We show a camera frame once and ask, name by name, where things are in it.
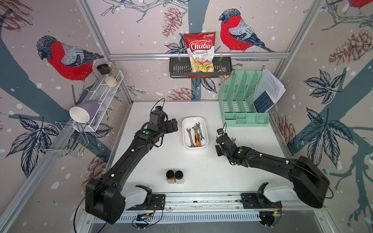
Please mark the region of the white plastic storage box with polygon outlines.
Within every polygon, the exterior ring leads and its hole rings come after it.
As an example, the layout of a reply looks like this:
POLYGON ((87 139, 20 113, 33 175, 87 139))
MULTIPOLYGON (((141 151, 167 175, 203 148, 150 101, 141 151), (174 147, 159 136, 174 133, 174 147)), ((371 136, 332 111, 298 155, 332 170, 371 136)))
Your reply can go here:
POLYGON ((209 143, 207 126, 202 117, 187 117, 182 121, 183 143, 187 149, 202 150, 209 143))

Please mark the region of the long silver combination wrench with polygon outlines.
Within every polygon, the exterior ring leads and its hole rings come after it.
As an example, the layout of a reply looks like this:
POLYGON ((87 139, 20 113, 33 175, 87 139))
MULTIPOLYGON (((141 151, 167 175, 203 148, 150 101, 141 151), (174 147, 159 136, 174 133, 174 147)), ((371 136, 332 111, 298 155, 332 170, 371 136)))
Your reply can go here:
POLYGON ((189 136, 189 140, 190 140, 190 144, 191 144, 190 147, 191 147, 191 148, 195 148, 196 146, 195 146, 194 141, 193 141, 192 136, 191 136, 191 129, 190 129, 190 128, 187 128, 186 131, 187 131, 188 136, 189 136))

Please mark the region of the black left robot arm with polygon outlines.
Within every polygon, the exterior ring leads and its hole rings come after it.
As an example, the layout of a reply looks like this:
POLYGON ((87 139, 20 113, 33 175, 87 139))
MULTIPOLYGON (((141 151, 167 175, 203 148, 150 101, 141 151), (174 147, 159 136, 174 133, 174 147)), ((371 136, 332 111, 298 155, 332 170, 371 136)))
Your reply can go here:
POLYGON ((162 106, 150 113, 150 120, 135 133, 129 148, 100 179, 91 179, 86 185, 85 211, 109 224, 114 224, 123 211, 145 203, 150 195, 145 190, 143 201, 136 202, 121 194, 125 182, 141 159, 163 141, 165 134, 178 131, 176 119, 168 119, 162 106))

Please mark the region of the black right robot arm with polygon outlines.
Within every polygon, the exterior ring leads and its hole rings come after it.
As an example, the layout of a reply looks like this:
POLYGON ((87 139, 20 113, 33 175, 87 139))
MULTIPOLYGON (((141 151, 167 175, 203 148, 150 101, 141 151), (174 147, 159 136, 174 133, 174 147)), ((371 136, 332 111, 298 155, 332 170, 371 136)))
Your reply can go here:
POLYGON ((280 158, 259 152, 250 147, 237 147, 228 134, 217 130, 218 156, 225 156, 233 166, 265 170, 293 183, 297 197, 313 208, 322 208, 330 181, 307 157, 298 159, 280 158))

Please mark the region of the brown spice jar black lid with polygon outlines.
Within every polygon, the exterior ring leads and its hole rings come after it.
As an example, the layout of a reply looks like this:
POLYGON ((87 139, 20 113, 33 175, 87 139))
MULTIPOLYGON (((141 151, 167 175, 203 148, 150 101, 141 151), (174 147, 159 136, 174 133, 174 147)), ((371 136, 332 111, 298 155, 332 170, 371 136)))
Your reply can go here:
POLYGON ((172 171, 172 170, 168 170, 166 172, 166 179, 167 179, 167 182, 168 183, 176 183, 176 180, 175 180, 175 172, 172 171))

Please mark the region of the white spice jar black lid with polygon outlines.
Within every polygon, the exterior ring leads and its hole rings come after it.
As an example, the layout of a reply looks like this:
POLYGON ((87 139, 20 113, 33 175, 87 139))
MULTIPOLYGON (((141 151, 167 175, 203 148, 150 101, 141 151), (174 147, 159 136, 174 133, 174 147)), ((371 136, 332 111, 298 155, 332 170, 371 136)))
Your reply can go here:
POLYGON ((177 184, 183 184, 184 183, 184 174, 182 171, 178 170, 176 173, 175 173, 175 182, 177 184))

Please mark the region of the green plastic file organizer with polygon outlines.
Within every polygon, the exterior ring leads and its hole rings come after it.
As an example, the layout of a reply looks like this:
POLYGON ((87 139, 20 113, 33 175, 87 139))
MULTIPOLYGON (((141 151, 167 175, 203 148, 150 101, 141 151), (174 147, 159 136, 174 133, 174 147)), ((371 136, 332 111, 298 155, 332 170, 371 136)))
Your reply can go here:
POLYGON ((223 124, 227 127, 266 127, 268 113, 258 113, 254 93, 262 71, 235 70, 220 82, 218 100, 223 124))

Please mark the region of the dark blue notebook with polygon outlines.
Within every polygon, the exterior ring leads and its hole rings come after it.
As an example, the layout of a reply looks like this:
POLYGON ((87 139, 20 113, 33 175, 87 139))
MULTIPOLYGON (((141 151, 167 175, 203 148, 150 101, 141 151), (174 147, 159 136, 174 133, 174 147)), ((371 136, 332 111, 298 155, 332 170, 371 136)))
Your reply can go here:
POLYGON ((257 113, 266 113, 268 112, 273 106, 274 102, 272 101, 271 97, 268 95, 266 91, 264 91, 255 101, 254 106, 257 113))

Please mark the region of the purple white cup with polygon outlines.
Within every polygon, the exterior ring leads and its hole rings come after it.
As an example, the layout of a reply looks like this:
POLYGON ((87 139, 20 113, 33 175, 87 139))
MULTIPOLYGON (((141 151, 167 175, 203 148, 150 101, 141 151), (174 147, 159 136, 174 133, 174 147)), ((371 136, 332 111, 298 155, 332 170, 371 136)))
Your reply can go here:
POLYGON ((86 101, 72 107, 69 114, 75 122, 88 123, 96 115, 99 107, 96 101, 86 101))

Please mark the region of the spice jar on shelf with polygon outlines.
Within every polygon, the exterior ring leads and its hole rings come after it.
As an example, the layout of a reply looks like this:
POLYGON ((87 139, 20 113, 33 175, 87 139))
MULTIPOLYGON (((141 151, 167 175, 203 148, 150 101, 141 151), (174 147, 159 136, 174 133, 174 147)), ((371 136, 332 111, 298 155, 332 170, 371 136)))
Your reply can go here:
POLYGON ((110 88, 114 88, 118 85, 118 82, 116 80, 116 77, 114 77, 112 74, 111 74, 111 71, 110 71, 110 68, 109 68, 109 65, 108 64, 101 64, 101 65, 98 65, 97 66, 97 70, 99 71, 99 73, 101 75, 104 76, 104 82, 105 84, 110 87, 110 88))

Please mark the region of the white paper documents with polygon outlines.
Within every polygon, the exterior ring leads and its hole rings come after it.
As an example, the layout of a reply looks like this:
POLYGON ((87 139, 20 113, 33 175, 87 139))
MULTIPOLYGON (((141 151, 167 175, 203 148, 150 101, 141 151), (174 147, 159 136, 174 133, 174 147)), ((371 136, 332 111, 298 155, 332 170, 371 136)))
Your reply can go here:
POLYGON ((266 91, 275 103, 281 99, 283 94, 286 92, 284 85, 270 72, 268 68, 262 71, 262 76, 255 88, 254 101, 266 91))

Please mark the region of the red Chuba chips bag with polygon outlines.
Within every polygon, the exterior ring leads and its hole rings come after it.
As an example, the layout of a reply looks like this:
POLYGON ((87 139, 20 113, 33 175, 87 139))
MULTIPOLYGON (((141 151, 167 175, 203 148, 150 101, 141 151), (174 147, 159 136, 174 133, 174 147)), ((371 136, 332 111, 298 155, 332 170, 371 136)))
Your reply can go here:
POLYGON ((216 33, 184 34, 191 72, 214 72, 216 33))

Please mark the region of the orange handled adjustable wrench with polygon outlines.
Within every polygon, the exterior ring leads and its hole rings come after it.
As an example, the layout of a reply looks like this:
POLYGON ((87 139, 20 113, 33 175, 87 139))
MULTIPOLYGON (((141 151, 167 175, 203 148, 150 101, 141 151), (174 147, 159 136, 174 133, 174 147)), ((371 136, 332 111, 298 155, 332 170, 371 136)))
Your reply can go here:
POLYGON ((203 146, 202 143, 205 141, 205 139, 204 140, 200 139, 199 131, 196 127, 196 124, 192 128, 193 128, 194 133, 195 133, 195 146, 196 147, 202 147, 203 146))

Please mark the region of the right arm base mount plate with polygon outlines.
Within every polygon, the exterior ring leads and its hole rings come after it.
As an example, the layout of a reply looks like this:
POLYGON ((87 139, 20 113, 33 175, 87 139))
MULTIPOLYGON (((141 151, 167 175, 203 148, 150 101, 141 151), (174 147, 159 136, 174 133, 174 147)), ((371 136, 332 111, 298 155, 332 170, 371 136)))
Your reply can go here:
POLYGON ((281 202, 271 202, 262 193, 241 193, 241 203, 244 209, 282 209, 281 202))

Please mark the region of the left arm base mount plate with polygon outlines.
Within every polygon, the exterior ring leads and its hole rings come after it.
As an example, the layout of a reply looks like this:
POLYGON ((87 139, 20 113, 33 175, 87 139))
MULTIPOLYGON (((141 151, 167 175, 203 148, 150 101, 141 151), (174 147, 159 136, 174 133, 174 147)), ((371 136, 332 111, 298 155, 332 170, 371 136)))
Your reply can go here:
POLYGON ((144 203, 140 205, 135 205, 131 208, 126 209, 127 211, 137 211, 137 210, 155 210, 165 208, 165 194, 152 194, 145 198, 144 203))

